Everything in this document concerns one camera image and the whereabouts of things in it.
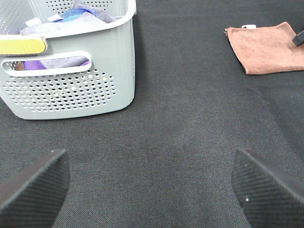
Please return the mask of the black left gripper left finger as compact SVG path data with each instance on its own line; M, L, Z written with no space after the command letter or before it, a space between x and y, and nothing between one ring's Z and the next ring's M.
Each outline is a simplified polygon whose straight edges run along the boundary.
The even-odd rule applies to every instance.
M66 150L53 150L0 185L2 228L50 228L70 183Z

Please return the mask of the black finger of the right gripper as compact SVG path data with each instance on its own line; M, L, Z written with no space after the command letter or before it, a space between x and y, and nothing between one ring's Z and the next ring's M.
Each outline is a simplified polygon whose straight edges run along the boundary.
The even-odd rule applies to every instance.
M302 30L300 33L296 34L296 36L293 38L292 42L298 47L304 43L304 30Z

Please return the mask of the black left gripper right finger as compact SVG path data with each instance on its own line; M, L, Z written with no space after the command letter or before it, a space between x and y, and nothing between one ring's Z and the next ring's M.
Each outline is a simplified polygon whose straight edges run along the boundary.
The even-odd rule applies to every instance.
M304 226L303 182L252 150L236 150L231 184L251 227Z

